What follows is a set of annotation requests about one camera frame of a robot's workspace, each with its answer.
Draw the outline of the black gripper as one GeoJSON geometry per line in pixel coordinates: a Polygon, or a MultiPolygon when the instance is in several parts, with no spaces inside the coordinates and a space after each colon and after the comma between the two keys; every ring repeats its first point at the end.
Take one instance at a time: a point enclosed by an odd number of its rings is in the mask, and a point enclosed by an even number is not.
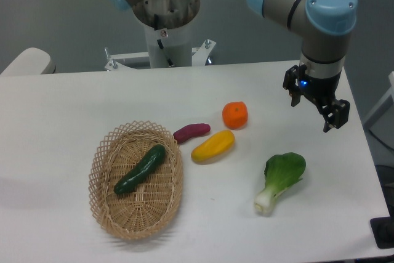
{"type": "Polygon", "coordinates": [[[285,72],[283,88],[291,97],[291,106],[298,105],[303,95],[316,103],[320,115],[324,118],[323,132],[341,128],[348,122],[350,102],[336,99],[335,91],[340,72],[330,78],[316,78],[310,76],[307,70],[307,66],[303,64],[300,67],[294,65],[285,72]]]}

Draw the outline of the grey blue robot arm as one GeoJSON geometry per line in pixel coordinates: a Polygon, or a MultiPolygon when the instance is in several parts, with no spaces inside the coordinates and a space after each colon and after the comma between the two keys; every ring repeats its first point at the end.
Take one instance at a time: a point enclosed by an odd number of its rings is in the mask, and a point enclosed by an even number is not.
{"type": "MultiPolygon", "coordinates": [[[[190,67],[207,62],[214,43],[194,51],[190,24],[200,0],[110,0],[119,10],[131,9],[143,25],[152,68],[190,67]]],[[[336,98],[340,74],[356,24],[358,0],[246,0],[248,7],[302,38],[299,64],[284,76],[292,105],[301,98],[324,118],[324,131],[342,127],[350,104],[336,98]]]]}

